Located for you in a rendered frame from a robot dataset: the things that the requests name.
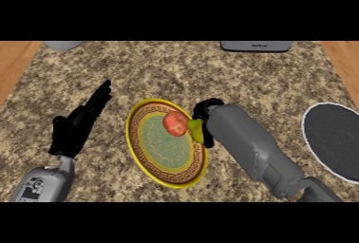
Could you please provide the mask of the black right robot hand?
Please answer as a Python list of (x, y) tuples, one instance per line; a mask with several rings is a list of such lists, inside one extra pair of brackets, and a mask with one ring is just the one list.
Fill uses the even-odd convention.
[(210, 98), (200, 103), (197, 103), (195, 108), (194, 108), (194, 115), (192, 119), (194, 120), (201, 120), (203, 121), (203, 133), (204, 133), (204, 147), (212, 148), (214, 146), (214, 140), (213, 140), (213, 135), (207, 131), (207, 120), (209, 120), (209, 113), (210, 113), (210, 108), (217, 105), (223, 105), (223, 101), (216, 98)]

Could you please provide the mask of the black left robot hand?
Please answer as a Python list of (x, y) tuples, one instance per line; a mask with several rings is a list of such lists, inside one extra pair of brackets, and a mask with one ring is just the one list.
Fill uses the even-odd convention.
[(70, 158), (77, 156), (89, 138), (96, 118), (111, 98), (111, 81), (107, 80), (86, 104), (80, 105), (67, 117), (55, 117), (52, 144), (48, 151), (50, 155)]

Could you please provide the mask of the green pear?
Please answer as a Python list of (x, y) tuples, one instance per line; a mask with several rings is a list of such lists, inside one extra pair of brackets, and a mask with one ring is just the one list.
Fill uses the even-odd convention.
[(194, 141), (198, 143), (204, 143), (204, 131), (203, 131), (203, 120), (189, 120), (188, 121), (188, 129), (192, 136)]

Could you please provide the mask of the yellow patterned plate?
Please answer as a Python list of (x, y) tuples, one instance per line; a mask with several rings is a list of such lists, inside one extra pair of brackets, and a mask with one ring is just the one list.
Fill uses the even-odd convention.
[(192, 140), (169, 134), (163, 119), (170, 112), (191, 118), (186, 111), (163, 99), (135, 104), (126, 119), (126, 142), (133, 159), (151, 179), (182, 189), (195, 185), (207, 172), (207, 149)]

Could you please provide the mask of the dark pan with white rim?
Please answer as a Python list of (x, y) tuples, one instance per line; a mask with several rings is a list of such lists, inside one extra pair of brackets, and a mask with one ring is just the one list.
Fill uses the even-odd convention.
[(302, 133), (325, 170), (359, 185), (359, 112), (339, 103), (316, 103), (303, 114)]

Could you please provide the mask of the red apple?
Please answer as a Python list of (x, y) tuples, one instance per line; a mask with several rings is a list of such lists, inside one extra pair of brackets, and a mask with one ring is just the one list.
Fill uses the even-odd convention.
[(188, 118), (181, 112), (173, 111), (164, 116), (163, 125), (169, 134), (181, 137), (188, 130)]

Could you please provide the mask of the grey appliance with dark base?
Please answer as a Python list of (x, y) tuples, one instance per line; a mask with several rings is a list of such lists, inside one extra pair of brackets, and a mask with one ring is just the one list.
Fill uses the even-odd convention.
[(287, 52), (293, 41), (222, 41), (220, 47), (237, 52)]

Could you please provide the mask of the pale grey appliance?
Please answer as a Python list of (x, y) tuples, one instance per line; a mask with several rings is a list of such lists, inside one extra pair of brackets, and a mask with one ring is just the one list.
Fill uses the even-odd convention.
[(83, 41), (46, 41), (45, 44), (53, 50), (67, 51), (79, 47), (83, 44)]

